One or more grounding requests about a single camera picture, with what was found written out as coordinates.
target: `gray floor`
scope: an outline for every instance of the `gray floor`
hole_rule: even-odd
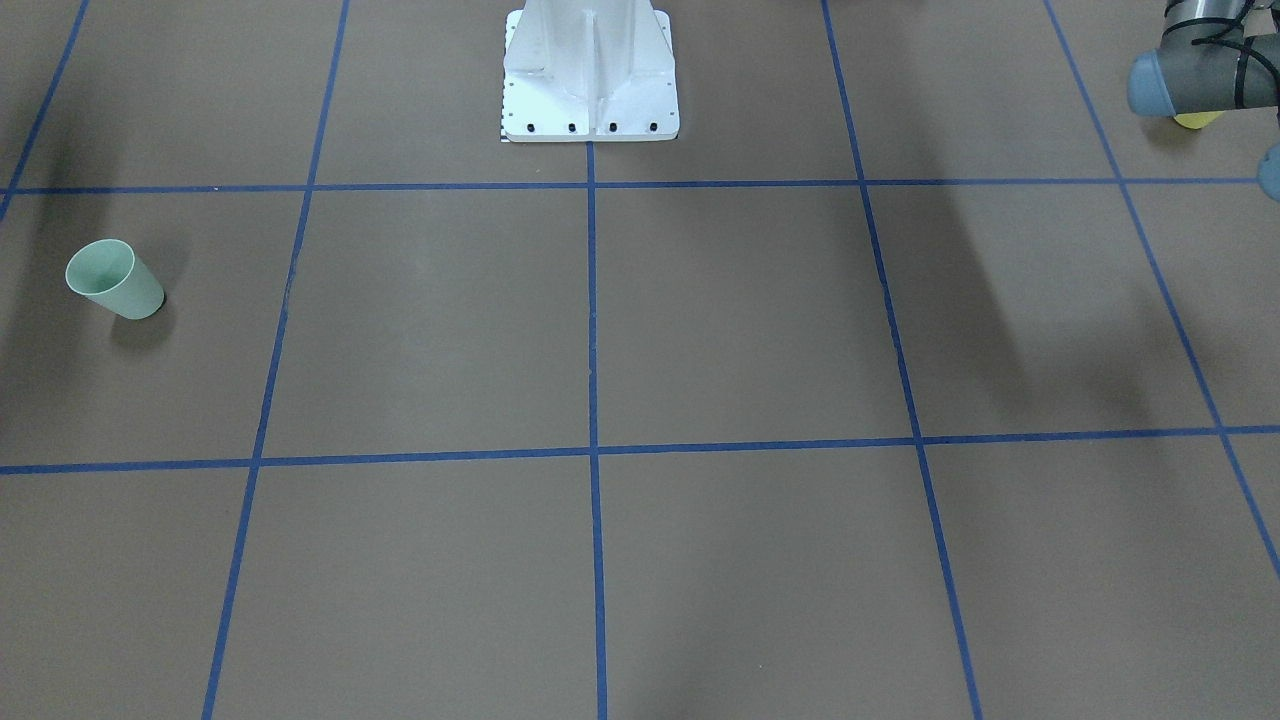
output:
[[[598,147],[516,4],[0,0],[0,717],[1280,715],[1280,136],[1158,4],[664,0]]]

